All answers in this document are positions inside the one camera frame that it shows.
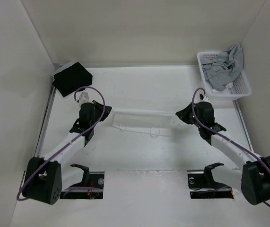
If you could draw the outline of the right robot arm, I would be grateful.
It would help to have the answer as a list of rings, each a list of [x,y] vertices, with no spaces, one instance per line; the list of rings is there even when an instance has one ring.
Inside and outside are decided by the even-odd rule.
[[[190,176],[193,189],[227,186],[239,190],[252,205],[266,204],[270,200],[270,156],[262,157],[233,141],[226,128],[215,121],[214,109],[209,102],[191,102],[170,120],[172,128],[185,130],[189,125],[196,126],[200,137],[238,168],[228,170],[220,162],[210,164],[202,174]]]

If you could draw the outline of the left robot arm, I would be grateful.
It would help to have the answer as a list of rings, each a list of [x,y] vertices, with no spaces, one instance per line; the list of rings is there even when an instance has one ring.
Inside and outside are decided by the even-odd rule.
[[[24,184],[17,195],[53,205],[72,191],[84,190],[89,195],[102,192],[102,186],[91,179],[87,166],[69,164],[69,160],[90,142],[94,127],[104,121],[111,110],[111,106],[97,101],[81,104],[79,117],[67,137],[43,157],[29,160]]]

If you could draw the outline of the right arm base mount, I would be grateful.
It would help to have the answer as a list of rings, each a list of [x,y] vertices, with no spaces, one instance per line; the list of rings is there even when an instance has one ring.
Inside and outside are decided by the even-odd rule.
[[[187,172],[188,187],[191,199],[233,199],[234,194],[230,186],[216,182],[212,170],[223,166],[214,163],[204,167],[203,170],[190,170]]]

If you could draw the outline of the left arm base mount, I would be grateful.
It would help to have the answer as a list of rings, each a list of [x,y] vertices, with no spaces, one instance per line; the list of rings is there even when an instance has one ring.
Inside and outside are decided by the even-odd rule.
[[[62,176],[60,198],[100,200],[104,197],[105,172],[91,172],[89,167],[72,164]]]

